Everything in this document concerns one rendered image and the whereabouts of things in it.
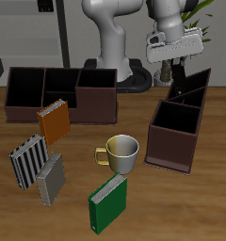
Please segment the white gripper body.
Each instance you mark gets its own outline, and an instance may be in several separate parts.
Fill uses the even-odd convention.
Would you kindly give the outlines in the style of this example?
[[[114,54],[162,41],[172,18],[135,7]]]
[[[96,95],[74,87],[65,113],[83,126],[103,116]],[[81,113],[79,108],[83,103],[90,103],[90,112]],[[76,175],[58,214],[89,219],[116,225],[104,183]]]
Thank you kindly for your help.
[[[198,27],[185,29],[184,35],[171,43],[167,43],[165,33],[159,31],[149,33],[146,41],[146,54],[149,63],[195,55],[203,50],[202,30]]]

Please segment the narrow dark brown desk caddy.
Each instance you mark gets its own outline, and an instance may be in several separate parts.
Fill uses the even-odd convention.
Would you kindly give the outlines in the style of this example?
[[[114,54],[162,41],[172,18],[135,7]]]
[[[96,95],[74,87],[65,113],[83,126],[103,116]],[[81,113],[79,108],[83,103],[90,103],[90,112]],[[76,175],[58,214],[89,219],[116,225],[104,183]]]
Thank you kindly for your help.
[[[210,74],[207,69],[188,76],[179,96],[171,84],[149,125],[145,165],[190,174]]]

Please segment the long dark brown desk caddy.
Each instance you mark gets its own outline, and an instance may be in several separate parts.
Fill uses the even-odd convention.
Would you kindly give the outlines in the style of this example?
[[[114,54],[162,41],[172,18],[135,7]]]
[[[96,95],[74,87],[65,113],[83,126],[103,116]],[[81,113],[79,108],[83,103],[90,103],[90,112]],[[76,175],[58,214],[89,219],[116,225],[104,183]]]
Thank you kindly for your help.
[[[36,122],[37,113],[61,99],[70,122],[117,122],[117,72],[112,69],[12,67],[8,72],[5,111],[8,122]]]

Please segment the orange book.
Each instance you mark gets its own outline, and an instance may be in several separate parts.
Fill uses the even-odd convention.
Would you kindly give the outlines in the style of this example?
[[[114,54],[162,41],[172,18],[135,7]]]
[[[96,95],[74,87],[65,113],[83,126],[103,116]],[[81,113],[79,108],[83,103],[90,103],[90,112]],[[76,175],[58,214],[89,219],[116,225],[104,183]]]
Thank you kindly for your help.
[[[71,131],[68,103],[62,99],[43,108],[37,116],[47,146],[51,146]]]

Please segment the green book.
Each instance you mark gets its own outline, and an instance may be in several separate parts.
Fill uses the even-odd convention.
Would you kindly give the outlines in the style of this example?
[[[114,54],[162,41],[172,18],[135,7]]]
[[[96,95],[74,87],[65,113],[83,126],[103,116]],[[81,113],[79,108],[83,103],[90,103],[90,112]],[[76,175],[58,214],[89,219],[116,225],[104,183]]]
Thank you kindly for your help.
[[[91,229],[100,234],[126,208],[127,179],[118,172],[88,196]]]

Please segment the grey book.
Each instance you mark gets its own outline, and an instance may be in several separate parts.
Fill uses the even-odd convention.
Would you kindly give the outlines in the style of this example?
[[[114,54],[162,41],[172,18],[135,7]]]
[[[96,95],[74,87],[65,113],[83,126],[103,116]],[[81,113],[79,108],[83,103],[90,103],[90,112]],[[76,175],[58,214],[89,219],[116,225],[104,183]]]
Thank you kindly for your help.
[[[62,155],[51,153],[37,174],[37,184],[43,205],[53,204],[65,181]]]

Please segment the black and white striped book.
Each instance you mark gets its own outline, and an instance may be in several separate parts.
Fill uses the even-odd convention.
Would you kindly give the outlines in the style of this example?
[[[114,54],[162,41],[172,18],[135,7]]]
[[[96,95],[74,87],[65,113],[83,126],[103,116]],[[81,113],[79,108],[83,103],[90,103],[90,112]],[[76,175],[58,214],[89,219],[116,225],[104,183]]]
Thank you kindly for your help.
[[[18,186],[27,190],[48,159],[45,138],[35,134],[8,155]]]

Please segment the white and yellow mug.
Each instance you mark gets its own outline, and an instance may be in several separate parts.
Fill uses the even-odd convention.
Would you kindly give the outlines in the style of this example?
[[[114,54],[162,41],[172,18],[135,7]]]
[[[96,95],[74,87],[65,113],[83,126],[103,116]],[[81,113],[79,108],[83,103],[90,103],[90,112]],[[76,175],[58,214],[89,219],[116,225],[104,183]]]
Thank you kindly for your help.
[[[111,137],[103,148],[94,151],[95,162],[98,165],[110,166],[114,172],[127,174],[131,172],[137,160],[139,144],[137,140],[128,135]],[[100,160],[98,153],[106,153],[107,159]]]

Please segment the black box on shelf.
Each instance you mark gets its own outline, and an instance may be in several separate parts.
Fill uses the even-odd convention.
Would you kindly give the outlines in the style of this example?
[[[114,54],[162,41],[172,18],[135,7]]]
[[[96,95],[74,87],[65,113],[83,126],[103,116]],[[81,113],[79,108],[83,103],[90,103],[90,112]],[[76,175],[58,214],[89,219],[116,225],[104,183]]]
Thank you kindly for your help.
[[[37,0],[39,12],[53,12],[53,0]]]

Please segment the grey shelf unit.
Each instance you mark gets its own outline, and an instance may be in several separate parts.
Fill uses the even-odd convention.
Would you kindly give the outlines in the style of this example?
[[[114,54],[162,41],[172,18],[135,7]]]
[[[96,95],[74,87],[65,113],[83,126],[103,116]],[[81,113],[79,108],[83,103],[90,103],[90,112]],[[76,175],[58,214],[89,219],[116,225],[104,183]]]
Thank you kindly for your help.
[[[70,67],[64,0],[53,12],[39,12],[37,0],[0,0],[0,58],[43,61]]]

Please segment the flat black base plate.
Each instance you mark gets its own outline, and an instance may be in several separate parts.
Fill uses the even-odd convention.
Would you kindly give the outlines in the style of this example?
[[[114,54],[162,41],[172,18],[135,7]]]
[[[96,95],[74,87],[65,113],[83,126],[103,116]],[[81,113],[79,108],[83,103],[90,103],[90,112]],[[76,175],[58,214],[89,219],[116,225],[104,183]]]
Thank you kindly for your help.
[[[136,58],[130,60],[130,68],[133,72],[126,80],[117,84],[118,93],[140,93],[152,86],[152,75],[142,67],[141,61]],[[90,58],[82,69],[79,86],[96,88],[113,88],[115,71],[97,70],[96,60]]]

